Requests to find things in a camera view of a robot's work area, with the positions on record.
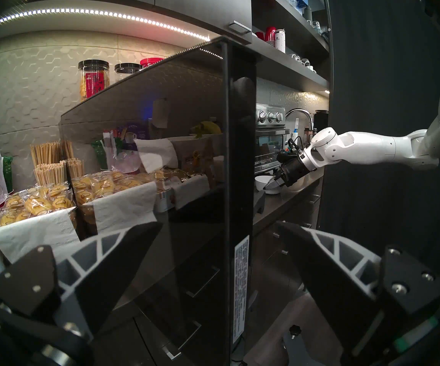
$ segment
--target tile backsplash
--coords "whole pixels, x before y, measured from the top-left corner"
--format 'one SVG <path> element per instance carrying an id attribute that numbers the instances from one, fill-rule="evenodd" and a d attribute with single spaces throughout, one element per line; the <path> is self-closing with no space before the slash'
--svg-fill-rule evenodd
<path id="1" fill-rule="evenodd" d="M 0 39 L 0 148 L 2 154 L 13 156 L 14 188 L 35 183 L 28 145 L 57 141 L 61 115 L 79 103 L 80 61 L 108 61 L 110 83 L 114 83 L 117 63 L 166 58 L 181 50 L 148 39 L 84 31 L 43 31 Z M 256 102 L 283 106 L 286 111 L 328 109 L 323 96 L 264 79 L 257 79 Z M 291 131 L 296 117 L 289 118 Z M 299 127 L 305 127 L 306 117 L 298 117 Z"/>

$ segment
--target led light strip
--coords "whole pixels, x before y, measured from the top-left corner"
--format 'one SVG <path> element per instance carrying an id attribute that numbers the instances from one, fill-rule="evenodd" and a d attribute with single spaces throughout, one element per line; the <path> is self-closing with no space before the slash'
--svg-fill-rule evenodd
<path id="1" fill-rule="evenodd" d="M 141 22 L 141 23 L 147 23 L 150 24 L 152 26 L 157 26 L 157 27 L 162 27 L 171 31 L 176 31 L 179 32 L 181 34 L 184 35 L 189 35 L 191 37 L 194 38 L 198 38 L 198 39 L 202 39 L 205 40 L 207 42 L 210 41 L 210 37 L 205 37 L 199 34 L 196 34 L 192 31 L 187 31 L 184 30 L 182 28 L 179 27 L 174 27 L 171 26 L 169 24 L 166 23 L 161 23 L 161 22 L 156 22 L 156 21 L 152 21 L 151 19 L 146 19 L 146 18 L 141 18 L 141 17 L 135 17 L 135 16 L 129 16 L 126 14 L 120 14 L 120 13 L 115 13 L 115 12 L 108 12 L 108 11 L 103 11 L 103 10 L 89 10 L 89 9 L 80 9 L 80 8 L 76 8 L 76 9 L 70 9 L 70 8 L 57 8 L 57 9 L 42 9 L 42 10 L 31 10 L 31 11 L 25 11 L 23 13 L 16 13 L 16 14 L 12 14 L 9 15 L 7 17 L 3 17 L 0 18 L 0 25 L 4 22 L 8 22 L 11 21 L 13 19 L 17 19 L 17 18 L 22 18 L 22 17 L 27 17 L 27 16 L 32 16 L 32 15 L 42 15 L 42 14 L 62 14 L 62 13 L 73 13 L 73 14 L 93 14 L 93 15 L 100 15 L 100 16 L 109 16 L 109 17 L 116 17 L 116 18 L 122 18 L 122 19 L 128 19 L 130 21 L 135 21 L 135 22 Z"/>
<path id="2" fill-rule="evenodd" d="M 206 49 L 203 49 L 203 48 L 200 48 L 200 50 L 203 51 L 203 52 L 207 52 L 207 53 L 209 53 L 210 55 L 216 56 L 216 57 L 218 57 L 219 59 L 222 59 L 222 60 L 223 60 L 223 57 L 217 55 L 216 53 L 213 53 L 213 52 L 207 51 Z"/>

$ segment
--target red container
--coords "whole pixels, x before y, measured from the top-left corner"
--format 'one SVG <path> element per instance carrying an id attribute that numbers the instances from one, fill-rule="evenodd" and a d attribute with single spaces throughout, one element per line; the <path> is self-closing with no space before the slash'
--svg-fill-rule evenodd
<path id="1" fill-rule="evenodd" d="M 140 61 L 140 65 L 143 66 L 144 68 L 147 68 L 148 66 L 158 63 L 159 61 L 164 60 L 163 58 L 146 58 L 146 59 L 142 59 Z"/>
<path id="2" fill-rule="evenodd" d="M 266 42 L 276 40 L 276 38 L 274 36 L 275 31 L 276 31 L 276 27 L 268 27 L 268 28 L 266 28 L 266 35 L 264 37 L 264 40 Z"/>

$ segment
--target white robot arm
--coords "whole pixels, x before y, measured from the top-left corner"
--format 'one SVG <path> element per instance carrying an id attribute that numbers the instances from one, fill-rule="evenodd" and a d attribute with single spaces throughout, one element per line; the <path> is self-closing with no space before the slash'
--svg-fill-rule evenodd
<path id="1" fill-rule="evenodd" d="M 291 186 L 299 178 L 322 166 L 341 160 L 351 164 L 397 162 L 415 170 L 433 169 L 440 158 L 440 100 L 438 115 L 428 130 L 417 130 L 407 136 L 393 137 L 367 132 L 345 132 L 338 135 L 331 127 L 317 133 L 305 149 L 284 160 L 265 189 Z"/>

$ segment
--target faucet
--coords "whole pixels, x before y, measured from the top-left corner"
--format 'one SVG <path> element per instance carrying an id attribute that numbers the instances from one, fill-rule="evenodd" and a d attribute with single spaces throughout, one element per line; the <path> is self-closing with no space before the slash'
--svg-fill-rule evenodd
<path id="1" fill-rule="evenodd" d="M 291 113 L 294 113 L 295 111 L 300 111 L 308 117 L 308 119 L 310 120 L 310 130 L 313 132 L 313 119 L 308 111 L 306 111 L 304 109 L 293 109 L 293 110 L 290 110 L 286 113 L 285 118 L 288 119 L 288 117 L 291 115 Z"/>

